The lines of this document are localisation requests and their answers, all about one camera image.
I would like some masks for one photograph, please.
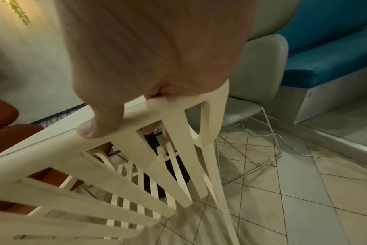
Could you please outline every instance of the hand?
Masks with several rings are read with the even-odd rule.
[[[248,39],[255,0],[57,0],[73,88],[94,118],[84,138],[116,131],[140,95],[220,87]]]

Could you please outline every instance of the chair seat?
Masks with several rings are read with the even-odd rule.
[[[283,86],[313,88],[367,67],[367,29],[290,57]]]
[[[44,128],[42,126],[33,124],[17,124],[0,129],[0,153],[43,129]],[[103,151],[106,155],[110,154],[111,148],[111,143],[106,143],[97,147],[97,149]],[[29,176],[29,178],[57,187],[59,187],[67,177],[68,174],[64,174],[52,168],[46,168]],[[71,191],[78,188],[83,183],[84,182],[80,180],[76,181],[71,188]],[[0,211],[6,211],[15,214],[28,214],[35,208],[36,207],[33,206],[0,201]]]
[[[0,129],[17,120],[18,115],[19,112],[14,106],[6,101],[0,100]]]
[[[222,126],[235,124],[261,112],[258,104],[228,97]]]

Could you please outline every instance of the fingernail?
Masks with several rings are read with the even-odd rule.
[[[91,125],[91,121],[88,121],[86,123],[83,123],[82,125],[80,125],[76,132],[78,133],[78,135],[80,135],[83,138],[91,138],[92,137],[92,125]]]

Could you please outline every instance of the blue cushion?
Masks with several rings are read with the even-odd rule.
[[[367,29],[294,55],[283,86],[313,88],[367,67]]]
[[[278,34],[293,53],[341,38],[367,24],[367,0],[301,0]]]

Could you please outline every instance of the white table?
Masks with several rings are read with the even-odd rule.
[[[140,96],[132,101],[129,101],[124,104],[124,108],[129,108],[134,105],[140,104],[142,102],[146,101],[146,99],[143,96]],[[0,157],[9,154],[13,151],[17,151],[19,149],[22,149],[24,147],[27,147],[29,145],[38,143],[40,141],[43,141],[45,139],[54,137],[58,134],[61,134],[63,132],[69,131],[71,129],[77,128],[80,124],[85,123],[89,119],[91,119],[94,116],[94,113],[89,105],[81,108],[80,110],[68,115],[64,119],[61,119],[60,121],[50,125],[49,127],[41,130],[40,132],[30,136],[29,138],[21,141],[20,143],[10,147],[9,149],[3,151],[0,153]]]

